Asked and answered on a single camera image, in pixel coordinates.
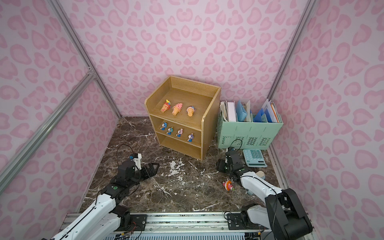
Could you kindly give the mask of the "small teal figure toy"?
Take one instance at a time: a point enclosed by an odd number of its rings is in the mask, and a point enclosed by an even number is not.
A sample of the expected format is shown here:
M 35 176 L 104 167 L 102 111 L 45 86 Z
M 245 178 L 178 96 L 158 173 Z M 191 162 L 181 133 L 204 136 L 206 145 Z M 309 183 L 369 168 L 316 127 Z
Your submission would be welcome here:
M 167 135 L 171 135 L 173 131 L 174 131 L 173 127 L 168 128 Z

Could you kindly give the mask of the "small blue figure toy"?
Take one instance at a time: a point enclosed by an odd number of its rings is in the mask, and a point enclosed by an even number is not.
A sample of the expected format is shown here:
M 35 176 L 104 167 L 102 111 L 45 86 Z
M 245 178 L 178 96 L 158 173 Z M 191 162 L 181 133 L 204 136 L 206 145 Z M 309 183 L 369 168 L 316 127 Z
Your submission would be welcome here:
M 166 122 L 162 123 L 161 130 L 164 131 L 167 128 L 168 124 Z

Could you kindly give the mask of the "sprinkled ice cream cone toy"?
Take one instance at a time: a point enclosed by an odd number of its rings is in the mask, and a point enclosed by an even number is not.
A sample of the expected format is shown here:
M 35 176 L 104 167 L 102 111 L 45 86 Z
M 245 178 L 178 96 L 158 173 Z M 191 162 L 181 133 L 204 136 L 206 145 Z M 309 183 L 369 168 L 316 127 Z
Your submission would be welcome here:
M 165 113 L 167 110 L 171 108 L 171 102 L 169 100 L 166 100 L 161 108 L 161 112 Z

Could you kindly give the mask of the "wooden three-tier shelf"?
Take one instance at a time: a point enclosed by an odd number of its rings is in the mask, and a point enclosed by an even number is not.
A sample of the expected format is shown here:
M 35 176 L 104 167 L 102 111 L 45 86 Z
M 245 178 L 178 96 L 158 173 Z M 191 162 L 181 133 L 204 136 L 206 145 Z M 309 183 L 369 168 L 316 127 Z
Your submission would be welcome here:
M 159 144 L 203 160 L 216 134 L 220 96 L 220 87 L 174 76 L 167 78 L 145 100 Z M 166 100 L 171 102 L 171 108 L 162 113 L 161 108 Z M 173 116 L 173 107 L 178 103 L 182 103 L 183 107 Z M 192 117 L 187 114 L 187 108 L 190 106 L 196 109 Z M 161 125 L 164 122 L 168 126 L 162 131 Z M 174 131 L 167 135 L 170 127 L 173 127 Z M 177 137 L 177 131 L 181 128 L 184 132 L 181 137 Z M 188 135 L 191 133 L 194 134 L 194 139 L 188 142 Z

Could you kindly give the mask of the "pink ice cream cone toy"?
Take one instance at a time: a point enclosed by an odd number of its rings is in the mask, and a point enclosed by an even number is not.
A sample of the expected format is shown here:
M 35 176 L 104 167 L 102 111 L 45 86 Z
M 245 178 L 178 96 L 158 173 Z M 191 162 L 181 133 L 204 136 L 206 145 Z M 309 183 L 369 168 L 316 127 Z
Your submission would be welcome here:
M 176 104 L 174 107 L 173 107 L 173 111 L 172 111 L 172 114 L 173 116 L 176 116 L 182 109 L 183 107 L 183 104 L 182 103 L 178 103 Z

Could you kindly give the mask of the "blue pink pig figure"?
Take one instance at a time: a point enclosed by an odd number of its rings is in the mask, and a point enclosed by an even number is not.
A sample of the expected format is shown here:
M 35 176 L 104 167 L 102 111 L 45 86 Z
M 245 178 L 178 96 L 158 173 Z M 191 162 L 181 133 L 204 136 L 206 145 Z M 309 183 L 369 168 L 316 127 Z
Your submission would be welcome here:
M 177 136 L 177 137 L 181 137 L 181 135 L 183 134 L 183 132 L 184 132 L 183 128 L 179 129 L 179 130 L 177 131 L 176 136 Z

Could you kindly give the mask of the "small purple figure toy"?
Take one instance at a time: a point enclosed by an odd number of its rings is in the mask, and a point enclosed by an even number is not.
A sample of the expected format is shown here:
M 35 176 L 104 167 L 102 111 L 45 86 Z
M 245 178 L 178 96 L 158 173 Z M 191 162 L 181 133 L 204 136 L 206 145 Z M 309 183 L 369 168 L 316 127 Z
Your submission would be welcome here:
M 194 139 L 194 134 L 193 133 L 189 134 L 188 135 L 188 142 L 192 142 L 193 139 Z

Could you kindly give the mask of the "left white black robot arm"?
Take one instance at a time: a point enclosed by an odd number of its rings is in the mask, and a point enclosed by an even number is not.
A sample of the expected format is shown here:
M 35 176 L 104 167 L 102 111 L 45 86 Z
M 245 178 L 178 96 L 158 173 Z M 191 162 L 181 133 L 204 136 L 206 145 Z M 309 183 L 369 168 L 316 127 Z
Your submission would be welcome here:
M 98 193 L 95 201 L 51 239 L 102 240 L 120 227 L 121 220 L 129 228 L 132 222 L 130 212 L 120 206 L 121 201 L 132 193 L 132 187 L 154 177 L 160 167 L 158 163 L 149 163 L 139 168 L 136 163 L 135 160 L 121 163 L 117 175 Z

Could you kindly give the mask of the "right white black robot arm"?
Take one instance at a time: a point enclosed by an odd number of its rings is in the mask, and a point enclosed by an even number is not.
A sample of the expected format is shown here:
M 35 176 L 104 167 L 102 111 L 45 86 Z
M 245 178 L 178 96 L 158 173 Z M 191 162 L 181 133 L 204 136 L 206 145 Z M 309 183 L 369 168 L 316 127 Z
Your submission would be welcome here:
M 216 163 L 218 172 L 228 174 L 230 179 L 224 187 L 231 191 L 237 183 L 263 201 L 260 205 L 242 208 L 241 218 L 246 227 L 261 225 L 270 229 L 275 240 L 298 240 L 313 232 L 313 225 L 297 195 L 291 189 L 276 187 L 251 171 L 241 160 L 237 151 L 226 152 L 226 158 Z

